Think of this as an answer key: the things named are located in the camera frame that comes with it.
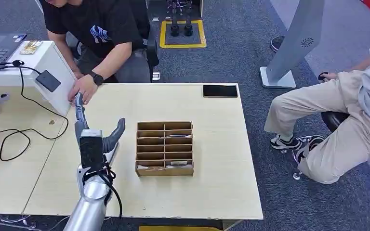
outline beige pants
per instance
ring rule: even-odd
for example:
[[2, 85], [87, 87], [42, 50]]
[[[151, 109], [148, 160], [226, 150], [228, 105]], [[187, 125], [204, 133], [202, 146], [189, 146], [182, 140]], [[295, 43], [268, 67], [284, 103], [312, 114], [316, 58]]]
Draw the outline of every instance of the beige pants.
[[292, 90], [276, 97], [270, 106], [264, 130], [292, 135], [296, 120], [325, 111], [350, 116], [302, 159], [298, 168], [324, 184], [336, 182], [353, 167], [370, 159], [370, 117], [358, 104], [361, 71], [341, 72], [337, 80]]

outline white stand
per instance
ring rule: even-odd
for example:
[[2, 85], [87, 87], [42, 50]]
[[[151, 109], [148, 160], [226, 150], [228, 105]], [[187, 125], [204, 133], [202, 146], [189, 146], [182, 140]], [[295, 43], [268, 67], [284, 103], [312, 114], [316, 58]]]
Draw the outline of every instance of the white stand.
[[319, 43], [324, 0], [300, 0], [289, 31], [273, 60], [260, 67], [265, 88], [296, 88], [291, 69]]
[[287, 89], [294, 89], [296, 88], [296, 82], [293, 78], [293, 73], [291, 71], [287, 72], [279, 81], [276, 83], [270, 84], [269, 80], [267, 79], [267, 67], [262, 66], [260, 67], [260, 76], [262, 77], [262, 86], [264, 88], [287, 88]]

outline hand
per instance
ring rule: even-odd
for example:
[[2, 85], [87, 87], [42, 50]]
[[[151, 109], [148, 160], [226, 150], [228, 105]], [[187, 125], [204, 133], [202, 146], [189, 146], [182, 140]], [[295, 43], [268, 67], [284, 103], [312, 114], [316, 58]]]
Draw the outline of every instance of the hand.
[[73, 71], [74, 75], [76, 76], [77, 79], [82, 78], [84, 75], [78, 70], [78, 71]]
[[68, 99], [72, 102], [78, 92], [83, 94], [83, 103], [87, 104], [97, 91], [98, 86], [94, 83], [93, 77], [85, 75], [76, 80], [73, 89], [70, 91]]
[[324, 77], [324, 82], [330, 81], [331, 79], [337, 78], [338, 75], [336, 73], [328, 73], [328, 74], [322, 74], [321, 77]]

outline speaker grille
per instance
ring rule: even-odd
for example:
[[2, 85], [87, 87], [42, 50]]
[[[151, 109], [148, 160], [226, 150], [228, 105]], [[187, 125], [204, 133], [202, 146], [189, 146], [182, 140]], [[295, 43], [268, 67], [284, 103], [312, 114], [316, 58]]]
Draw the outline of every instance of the speaker grille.
[[314, 43], [314, 39], [311, 38], [311, 37], [308, 37], [308, 38], [305, 38], [301, 41], [301, 47], [310, 47], [311, 45], [313, 45]]

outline light wood tabletop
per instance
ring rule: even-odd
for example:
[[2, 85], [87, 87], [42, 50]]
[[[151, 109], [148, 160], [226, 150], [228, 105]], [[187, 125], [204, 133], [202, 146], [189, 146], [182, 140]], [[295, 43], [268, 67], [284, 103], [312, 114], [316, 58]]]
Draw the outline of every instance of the light wood tabletop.
[[[126, 130], [112, 169], [124, 217], [263, 219], [240, 97], [204, 98], [202, 84], [105, 84], [86, 106], [90, 128], [105, 136], [121, 117]], [[76, 121], [71, 111], [68, 119]], [[140, 121], [192, 121], [193, 176], [137, 176]], [[79, 200], [79, 163], [71, 128], [55, 142], [24, 213], [70, 215]], [[118, 214], [113, 196], [107, 216]]]
[[[64, 119], [22, 98], [20, 91], [20, 87], [0, 87], [0, 95], [9, 93], [10, 96], [8, 101], [0, 104], [0, 130], [34, 128], [45, 136], [56, 137]], [[26, 88], [25, 95], [51, 108], [34, 88]], [[3, 138], [12, 132], [1, 133], [0, 144]], [[47, 140], [35, 132], [26, 134], [31, 139], [27, 151], [17, 159], [7, 162], [0, 160], [0, 213], [23, 212], [54, 144], [54, 141]], [[4, 145], [2, 157], [12, 158], [26, 145], [26, 137], [22, 134], [13, 135]]]

